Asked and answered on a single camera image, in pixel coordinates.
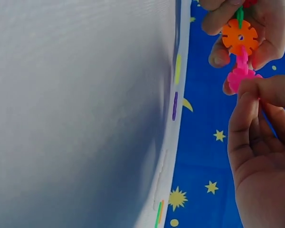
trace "yellow stripe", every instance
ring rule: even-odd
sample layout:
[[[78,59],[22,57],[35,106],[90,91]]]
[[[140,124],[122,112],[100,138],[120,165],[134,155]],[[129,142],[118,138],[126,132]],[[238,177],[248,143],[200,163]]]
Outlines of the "yellow stripe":
[[[176,66],[175,66],[175,84],[180,82],[181,76],[181,55],[178,54],[176,57]]]

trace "pink toy piece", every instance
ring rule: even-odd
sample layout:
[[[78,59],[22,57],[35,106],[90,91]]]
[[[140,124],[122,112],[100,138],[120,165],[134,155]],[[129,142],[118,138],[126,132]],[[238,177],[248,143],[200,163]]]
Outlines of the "pink toy piece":
[[[238,93],[239,85],[244,79],[253,79],[256,77],[262,78],[261,75],[255,73],[254,70],[248,68],[248,54],[245,47],[242,46],[242,55],[237,56],[237,68],[234,68],[232,72],[228,74],[227,81],[229,87],[234,93]]]

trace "purple stripe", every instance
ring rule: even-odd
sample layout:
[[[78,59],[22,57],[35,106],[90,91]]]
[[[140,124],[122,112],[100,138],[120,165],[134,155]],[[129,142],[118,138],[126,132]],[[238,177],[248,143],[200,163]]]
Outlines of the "purple stripe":
[[[175,92],[175,95],[174,95],[174,104],[173,104],[173,112],[172,112],[172,120],[174,121],[175,120],[175,117],[176,117],[176,107],[177,107],[177,97],[178,97],[178,92]]]

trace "toy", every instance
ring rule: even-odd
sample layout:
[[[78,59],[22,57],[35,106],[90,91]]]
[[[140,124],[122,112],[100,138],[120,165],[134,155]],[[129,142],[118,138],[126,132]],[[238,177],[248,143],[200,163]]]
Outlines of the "toy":
[[[258,47],[257,31],[251,27],[250,23],[243,20],[242,29],[239,28],[238,20],[231,19],[223,26],[223,43],[229,48],[229,52],[241,55],[241,46],[245,46],[246,52],[250,56],[252,51]]]
[[[239,29],[242,29],[243,20],[244,20],[243,6],[241,6],[240,8],[238,8],[236,14],[237,14],[237,20],[238,20],[238,27],[239,27]]]
[[[255,73],[254,70],[248,68],[248,54],[244,46],[240,47],[241,55],[237,55],[237,67],[228,74],[227,81],[229,82],[229,88],[234,92],[238,92],[239,85],[244,79],[253,79],[256,77],[262,78],[260,74]]]
[[[246,0],[236,12],[236,19],[231,19],[222,29],[222,40],[229,52],[237,56],[237,67],[227,76],[229,88],[238,93],[244,79],[262,78],[248,67],[248,56],[258,47],[257,31],[244,20],[244,8],[256,4],[257,0]]]
[[[249,8],[250,6],[257,3],[257,0],[246,0],[243,4],[244,8]]]

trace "blue background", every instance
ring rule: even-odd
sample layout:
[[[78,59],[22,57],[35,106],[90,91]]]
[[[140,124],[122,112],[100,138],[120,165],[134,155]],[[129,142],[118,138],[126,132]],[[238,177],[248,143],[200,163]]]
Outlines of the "blue background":
[[[235,203],[233,179],[227,156],[227,138],[216,141],[216,130],[227,136],[228,121],[236,103],[236,96],[222,92],[223,82],[232,63],[214,69],[208,56],[217,37],[201,30],[206,14],[196,0],[192,1],[190,44],[184,97],[194,112],[183,108],[177,158],[171,190],[185,192],[184,207],[172,210],[168,206],[165,228],[177,219],[177,228],[238,228],[242,227]],[[285,74],[285,56],[259,70],[263,77]],[[216,182],[215,194],[207,193],[205,185]]]

